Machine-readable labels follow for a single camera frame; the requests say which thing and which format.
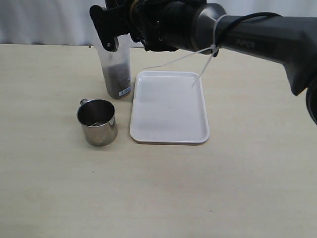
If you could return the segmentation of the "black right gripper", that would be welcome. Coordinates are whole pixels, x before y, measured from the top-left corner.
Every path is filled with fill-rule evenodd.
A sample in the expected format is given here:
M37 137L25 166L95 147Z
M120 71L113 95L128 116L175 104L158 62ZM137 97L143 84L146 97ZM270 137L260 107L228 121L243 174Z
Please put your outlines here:
M90 7L91 20L106 51L118 51L118 37L122 35L130 35L133 42L140 42L146 51L149 50L142 29L146 22L145 3L145 0L107 0L105 7Z

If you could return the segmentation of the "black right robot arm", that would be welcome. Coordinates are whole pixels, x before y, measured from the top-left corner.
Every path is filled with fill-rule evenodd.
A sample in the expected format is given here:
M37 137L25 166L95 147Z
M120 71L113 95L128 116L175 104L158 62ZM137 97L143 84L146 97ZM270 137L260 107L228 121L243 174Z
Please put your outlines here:
M217 56L225 48L283 65L293 95L306 93L306 106L317 119L317 20L273 12L228 15L205 0L108 0L93 5L90 17L103 48L118 50L118 37L129 35L146 51Z

